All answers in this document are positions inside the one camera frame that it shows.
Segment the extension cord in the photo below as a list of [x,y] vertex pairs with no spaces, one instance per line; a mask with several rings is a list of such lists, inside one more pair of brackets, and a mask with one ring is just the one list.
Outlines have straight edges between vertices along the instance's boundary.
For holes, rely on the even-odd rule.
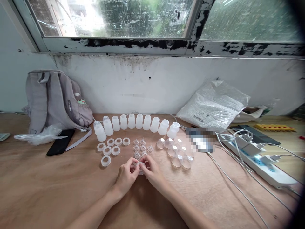
[[[224,141],[232,152],[238,155],[237,148],[233,141]],[[261,155],[249,156],[244,150],[239,149],[240,155],[245,163],[247,163],[258,175],[265,181],[277,189],[282,189],[283,186],[296,184],[297,181],[289,176],[284,171],[274,165],[265,165],[260,161]]]

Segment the window frame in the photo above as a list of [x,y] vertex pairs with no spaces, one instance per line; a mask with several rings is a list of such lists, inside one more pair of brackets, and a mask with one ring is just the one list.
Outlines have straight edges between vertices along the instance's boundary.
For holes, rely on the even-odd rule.
[[215,0],[195,0],[186,37],[171,39],[43,37],[27,0],[4,2],[9,2],[13,12],[19,14],[16,16],[23,20],[20,23],[26,25],[24,30],[27,31],[27,36],[31,36],[28,42],[34,42],[32,46],[37,46],[37,52],[261,58],[304,57],[305,53],[305,45],[301,43],[200,40]]

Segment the plastic wrap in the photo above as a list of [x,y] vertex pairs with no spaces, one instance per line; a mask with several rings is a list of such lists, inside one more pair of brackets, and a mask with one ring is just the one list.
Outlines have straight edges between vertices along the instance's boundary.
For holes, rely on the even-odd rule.
[[56,139],[66,138],[67,136],[58,136],[62,132],[62,125],[50,125],[39,134],[23,134],[15,135],[14,138],[21,141],[26,141],[31,145],[41,145],[52,142]]
[[177,117],[210,131],[224,131],[249,102],[250,96],[222,80],[199,88]]

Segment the phone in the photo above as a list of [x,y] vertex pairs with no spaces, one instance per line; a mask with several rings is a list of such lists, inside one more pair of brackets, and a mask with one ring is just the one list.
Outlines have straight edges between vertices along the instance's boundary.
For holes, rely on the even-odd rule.
[[58,154],[62,154],[66,151],[66,148],[69,145],[69,142],[75,133],[74,129],[63,130],[59,136],[68,136],[62,139],[56,139],[49,151],[47,152],[47,156],[54,156]]
[[[239,126],[232,126],[230,128],[235,128],[235,129],[244,129],[244,130],[248,130],[250,131],[252,134],[253,134],[253,142],[256,143],[256,144],[259,144],[259,143],[270,143],[270,144],[275,144],[275,145],[280,145],[281,143],[274,140],[273,138],[271,137],[268,137],[267,135],[259,132],[258,130],[252,128],[251,126],[248,126],[248,125],[239,125]],[[247,133],[246,131],[241,131],[239,132],[240,134],[244,134],[244,133]]]

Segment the backpack strap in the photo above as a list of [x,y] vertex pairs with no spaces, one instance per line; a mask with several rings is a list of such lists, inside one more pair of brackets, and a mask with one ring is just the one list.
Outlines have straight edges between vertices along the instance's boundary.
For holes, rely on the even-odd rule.
[[49,72],[30,73],[26,86],[32,87],[32,111],[31,120],[35,122],[30,123],[29,133],[36,134],[42,132],[44,129],[47,114],[48,114],[48,97],[47,97],[47,85],[50,77]]

